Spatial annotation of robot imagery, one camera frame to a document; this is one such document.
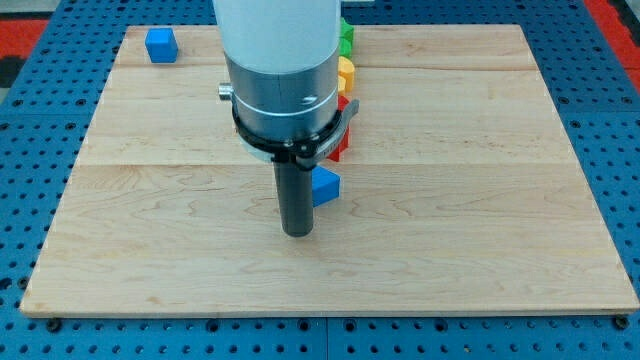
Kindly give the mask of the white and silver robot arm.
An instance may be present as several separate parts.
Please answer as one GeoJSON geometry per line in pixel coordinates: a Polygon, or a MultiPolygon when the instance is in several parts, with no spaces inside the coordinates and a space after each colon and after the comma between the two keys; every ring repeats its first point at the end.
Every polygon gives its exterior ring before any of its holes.
{"type": "Polygon", "coordinates": [[[335,147],[339,0],[214,0],[234,122],[252,147],[312,166],[335,147]]]}

